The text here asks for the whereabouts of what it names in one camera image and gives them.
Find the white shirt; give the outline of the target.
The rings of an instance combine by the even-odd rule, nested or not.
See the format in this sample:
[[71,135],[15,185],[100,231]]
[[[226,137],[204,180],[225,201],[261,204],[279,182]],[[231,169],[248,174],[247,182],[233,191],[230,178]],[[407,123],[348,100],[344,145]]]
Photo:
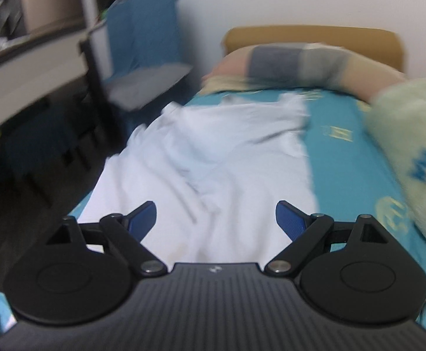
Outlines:
[[171,103],[106,161],[79,219],[96,222],[152,201],[156,223],[143,245],[166,265],[264,265],[290,242],[277,204],[319,208],[302,140],[309,118],[296,93],[275,102]]

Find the turquoise patterned bed sheet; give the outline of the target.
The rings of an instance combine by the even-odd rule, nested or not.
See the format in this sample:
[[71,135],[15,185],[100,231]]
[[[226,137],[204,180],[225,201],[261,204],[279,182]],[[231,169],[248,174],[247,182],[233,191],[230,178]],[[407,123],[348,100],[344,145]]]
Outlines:
[[[319,208],[347,221],[361,213],[376,217],[426,271],[426,239],[410,219],[402,191],[385,157],[365,130],[369,106],[327,90],[261,90],[194,97],[187,105],[218,105],[228,96],[275,102],[281,94],[304,97],[310,118],[303,133]],[[72,211],[79,217],[93,190]],[[426,306],[418,321],[426,328]]]

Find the light green fleece blanket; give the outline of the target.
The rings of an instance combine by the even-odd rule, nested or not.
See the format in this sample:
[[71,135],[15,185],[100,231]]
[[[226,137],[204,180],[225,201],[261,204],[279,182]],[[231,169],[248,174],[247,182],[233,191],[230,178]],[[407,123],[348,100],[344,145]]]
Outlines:
[[385,154],[412,218],[426,238],[426,78],[381,91],[365,125]]

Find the striped beige grey pillow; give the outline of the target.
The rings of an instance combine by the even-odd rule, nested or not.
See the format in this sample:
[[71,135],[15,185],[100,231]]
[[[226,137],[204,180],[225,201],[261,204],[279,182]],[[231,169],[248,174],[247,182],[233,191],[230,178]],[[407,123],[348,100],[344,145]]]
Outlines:
[[344,48],[325,44],[260,44],[225,56],[203,79],[200,94],[321,88],[371,102],[403,83],[405,74]]

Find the blue fabric chair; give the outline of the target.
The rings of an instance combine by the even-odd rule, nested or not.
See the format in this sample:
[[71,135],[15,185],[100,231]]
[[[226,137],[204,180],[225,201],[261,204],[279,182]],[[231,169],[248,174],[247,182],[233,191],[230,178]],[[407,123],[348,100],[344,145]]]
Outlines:
[[115,0],[79,48],[88,68],[90,101],[114,153],[165,105],[184,105],[194,95],[176,0]]

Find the tan wooden headboard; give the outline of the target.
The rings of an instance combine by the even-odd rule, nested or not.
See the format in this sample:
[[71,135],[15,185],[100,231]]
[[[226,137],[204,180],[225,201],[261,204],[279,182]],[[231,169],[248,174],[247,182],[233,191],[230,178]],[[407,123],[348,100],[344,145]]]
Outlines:
[[255,44],[322,43],[343,47],[401,72],[405,71],[403,42],[384,29],[331,25],[262,25],[230,29],[223,37],[224,53]]

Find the dark shelf unit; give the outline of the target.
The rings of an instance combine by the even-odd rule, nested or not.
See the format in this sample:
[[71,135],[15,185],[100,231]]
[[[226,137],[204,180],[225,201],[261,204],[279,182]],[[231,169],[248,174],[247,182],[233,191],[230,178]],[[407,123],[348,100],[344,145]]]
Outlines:
[[5,0],[0,5],[0,124],[86,71],[79,53],[86,0]]

